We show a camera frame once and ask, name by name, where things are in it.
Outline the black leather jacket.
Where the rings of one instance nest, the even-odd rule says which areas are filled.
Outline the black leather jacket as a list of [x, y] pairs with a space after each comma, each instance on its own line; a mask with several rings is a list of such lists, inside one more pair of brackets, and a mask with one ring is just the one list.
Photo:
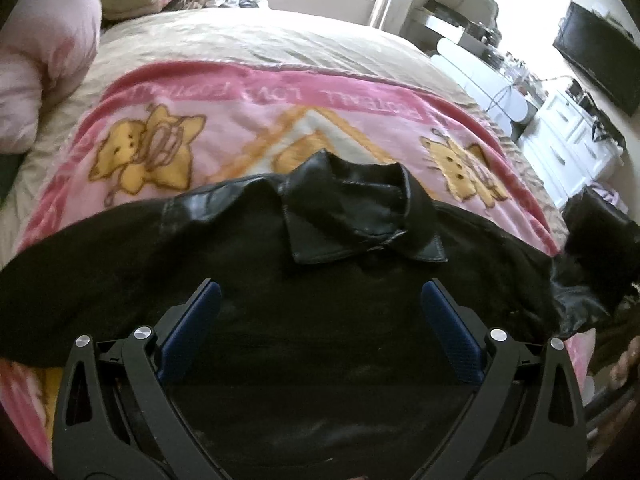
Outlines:
[[439, 281], [489, 327], [543, 344], [608, 317], [567, 255], [436, 202], [401, 165], [320, 152], [289, 174], [116, 206], [1, 273], [1, 354], [63, 365], [73, 340], [127, 336], [211, 280], [167, 385], [235, 479], [408, 479], [458, 417], [421, 306]]

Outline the white drawer dresser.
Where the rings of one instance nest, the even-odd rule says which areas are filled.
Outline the white drawer dresser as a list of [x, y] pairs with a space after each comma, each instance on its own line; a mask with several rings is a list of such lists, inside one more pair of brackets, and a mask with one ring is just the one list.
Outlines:
[[622, 164], [623, 150], [610, 138], [597, 140], [593, 126], [594, 118], [567, 94], [555, 93], [516, 142], [556, 208]]

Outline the pink cartoon bear blanket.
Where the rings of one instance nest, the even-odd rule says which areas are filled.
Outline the pink cartoon bear blanket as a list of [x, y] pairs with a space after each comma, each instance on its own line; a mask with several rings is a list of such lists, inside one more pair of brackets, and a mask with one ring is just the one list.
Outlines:
[[[562, 254], [489, 130], [437, 94], [361, 76], [195, 61], [143, 66], [106, 89], [63, 151], [8, 264], [107, 209], [289, 174], [320, 152], [404, 166], [432, 200]], [[66, 363], [34, 367], [1, 355], [2, 413], [55, 478], [53, 426]]]

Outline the white long desk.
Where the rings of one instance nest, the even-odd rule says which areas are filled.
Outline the white long desk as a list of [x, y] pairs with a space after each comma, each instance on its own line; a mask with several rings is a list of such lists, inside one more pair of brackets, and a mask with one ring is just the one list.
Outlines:
[[514, 82], [452, 41], [439, 40], [431, 62], [477, 102], [507, 136], [513, 136], [514, 125], [525, 128], [533, 119], [536, 108]]

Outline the pink quilted comforter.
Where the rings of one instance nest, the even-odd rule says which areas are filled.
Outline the pink quilted comforter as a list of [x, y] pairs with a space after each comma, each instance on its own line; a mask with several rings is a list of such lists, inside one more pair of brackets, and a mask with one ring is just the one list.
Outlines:
[[1, 153], [28, 152], [41, 113], [73, 93], [96, 52], [100, 0], [18, 0], [1, 27]]

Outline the beige bed cover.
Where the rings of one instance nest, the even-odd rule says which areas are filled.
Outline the beige bed cover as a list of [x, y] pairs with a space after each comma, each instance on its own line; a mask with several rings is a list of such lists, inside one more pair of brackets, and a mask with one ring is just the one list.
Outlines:
[[520, 149], [480, 106], [408, 40], [369, 26], [308, 14], [244, 9], [159, 13], [109, 29], [80, 86], [40, 119], [38, 136], [1, 205], [1, 261], [14, 254], [58, 153], [106, 88], [130, 70], [160, 61], [214, 61], [381, 79], [432, 92], [485, 126], [511, 165], [514, 183], [555, 243], [568, 229]]

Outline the black printer on desk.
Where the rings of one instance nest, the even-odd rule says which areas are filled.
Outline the black printer on desk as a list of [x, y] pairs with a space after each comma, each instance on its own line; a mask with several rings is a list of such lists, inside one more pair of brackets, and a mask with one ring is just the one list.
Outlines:
[[495, 0], [465, 3], [462, 12], [451, 9], [437, 0], [427, 0], [423, 9], [449, 25], [463, 27], [468, 34], [484, 44], [493, 47], [500, 44], [502, 35], [497, 27], [499, 7]]

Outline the black wall television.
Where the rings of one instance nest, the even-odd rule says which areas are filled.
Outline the black wall television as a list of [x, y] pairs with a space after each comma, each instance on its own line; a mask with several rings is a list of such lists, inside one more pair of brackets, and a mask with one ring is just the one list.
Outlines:
[[628, 116], [639, 107], [639, 47], [619, 29], [574, 1], [553, 47]]

